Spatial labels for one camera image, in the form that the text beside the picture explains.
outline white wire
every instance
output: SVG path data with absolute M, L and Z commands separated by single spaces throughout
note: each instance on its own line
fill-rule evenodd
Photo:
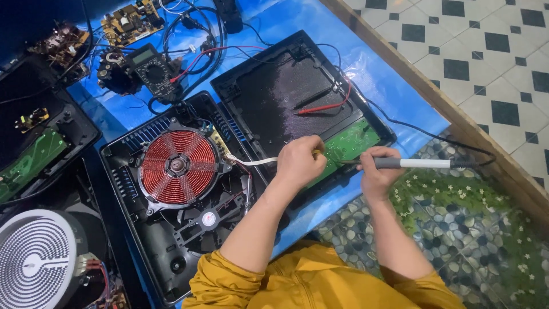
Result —
M 240 164 L 243 164 L 245 166 L 254 166 L 254 165 L 260 165 L 260 164 L 265 164 L 265 163 L 269 163 L 269 162 L 278 161 L 278 157 L 274 157 L 274 158 L 263 159 L 263 160 L 259 160 L 259 161 L 244 162 L 244 161 L 239 160 L 237 157 L 233 156 L 232 154 L 226 154 L 225 156 L 227 157 L 227 159 L 229 159 L 231 161 L 236 161 L 236 162 L 238 162 Z
M 185 10 L 183 10 L 183 11 L 181 11 L 181 12 L 179 12 L 179 13 L 178 13 L 178 12 L 172 12 L 172 11 L 170 11 L 170 10 L 175 9 L 178 5 L 181 4 L 181 2 L 183 2 L 183 0 L 179 0 L 179 2 L 177 2 L 173 7 L 169 8 L 169 9 L 166 8 L 166 7 L 164 6 L 164 4 L 162 3 L 162 1 L 163 1 L 163 0 L 158 0 L 158 3 L 160 4 L 160 6 L 161 6 L 166 12 L 168 12 L 168 13 L 170 13 L 170 14 L 182 15 L 181 12 L 185 12 L 185 11 L 187 11 L 188 9 L 191 8 L 191 6 L 189 6 L 188 8 L 186 8 Z

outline tiled floor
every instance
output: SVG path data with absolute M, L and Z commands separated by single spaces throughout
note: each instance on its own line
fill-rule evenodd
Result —
M 549 131 L 544 136 L 549 142 Z M 449 157 L 472 159 L 438 140 L 414 156 Z M 406 231 L 465 306 L 546 308 L 549 248 L 496 187 L 469 169 L 411 169 L 392 188 L 391 201 Z M 381 278 L 370 221 L 360 196 L 316 231 L 349 266 Z
M 549 0 L 345 0 L 549 190 Z

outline yellow circuit board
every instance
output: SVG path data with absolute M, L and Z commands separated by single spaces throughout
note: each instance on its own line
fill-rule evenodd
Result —
M 151 0 L 138 0 L 101 20 L 104 38 L 110 45 L 125 47 L 164 28 Z

